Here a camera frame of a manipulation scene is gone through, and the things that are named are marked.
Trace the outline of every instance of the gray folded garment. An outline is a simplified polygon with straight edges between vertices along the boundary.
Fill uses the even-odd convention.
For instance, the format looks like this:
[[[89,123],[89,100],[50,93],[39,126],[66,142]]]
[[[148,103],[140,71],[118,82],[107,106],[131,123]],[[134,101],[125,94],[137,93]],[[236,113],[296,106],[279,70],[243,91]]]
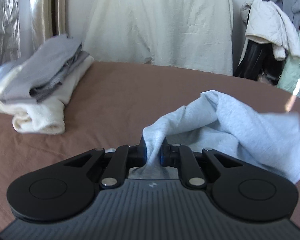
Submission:
[[[89,54],[81,49],[80,41],[65,34],[48,39],[3,90],[0,101],[5,104],[43,101],[87,58]]]

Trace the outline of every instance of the mattress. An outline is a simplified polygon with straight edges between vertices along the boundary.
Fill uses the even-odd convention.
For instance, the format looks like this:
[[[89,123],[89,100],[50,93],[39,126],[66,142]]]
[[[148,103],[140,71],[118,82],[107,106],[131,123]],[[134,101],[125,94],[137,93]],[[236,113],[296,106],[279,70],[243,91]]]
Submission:
[[[62,135],[19,134],[0,114],[0,231],[14,217],[6,190],[17,177],[87,150],[136,144],[144,127],[218,90],[258,112],[284,112],[290,94],[254,81],[196,70],[128,63],[94,63],[65,109]],[[300,113],[300,100],[293,106]],[[300,227],[299,202],[292,220]]]

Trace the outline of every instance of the black leather item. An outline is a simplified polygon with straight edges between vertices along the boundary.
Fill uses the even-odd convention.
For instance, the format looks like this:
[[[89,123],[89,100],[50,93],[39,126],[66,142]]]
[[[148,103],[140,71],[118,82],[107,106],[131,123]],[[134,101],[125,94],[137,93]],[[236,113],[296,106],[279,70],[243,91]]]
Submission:
[[[256,81],[263,61],[271,51],[271,44],[258,44],[249,40],[244,58],[234,71],[234,76]]]

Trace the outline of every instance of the circular cap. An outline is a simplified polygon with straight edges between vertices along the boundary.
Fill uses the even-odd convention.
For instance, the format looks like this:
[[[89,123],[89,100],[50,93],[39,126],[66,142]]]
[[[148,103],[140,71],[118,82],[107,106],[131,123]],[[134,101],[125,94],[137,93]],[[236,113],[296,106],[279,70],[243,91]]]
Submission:
[[[239,185],[240,193],[252,200],[267,200],[276,192],[275,186],[261,179],[249,179]]]
[[[201,186],[205,183],[205,180],[202,178],[191,178],[189,179],[189,183],[193,186]]]
[[[115,184],[117,184],[117,180],[115,178],[104,178],[101,183],[104,186],[114,186]]]
[[[53,199],[67,190],[67,184],[60,179],[41,179],[30,186],[30,193],[39,199]]]

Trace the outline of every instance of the brown surface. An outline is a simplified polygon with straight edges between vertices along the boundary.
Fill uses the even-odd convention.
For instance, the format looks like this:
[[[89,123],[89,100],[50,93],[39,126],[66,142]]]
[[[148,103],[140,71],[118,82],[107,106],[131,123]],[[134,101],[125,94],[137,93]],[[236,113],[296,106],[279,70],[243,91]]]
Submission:
[[[63,135],[18,134],[12,117],[0,114],[0,230],[13,220],[5,194],[14,179],[95,147],[138,143],[144,127],[207,90],[227,93],[259,112],[284,112],[290,97],[266,84],[196,70],[95,63],[65,110]],[[293,109],[300,113],[299,100]],[[300,201],[293,220],[300,226]]]

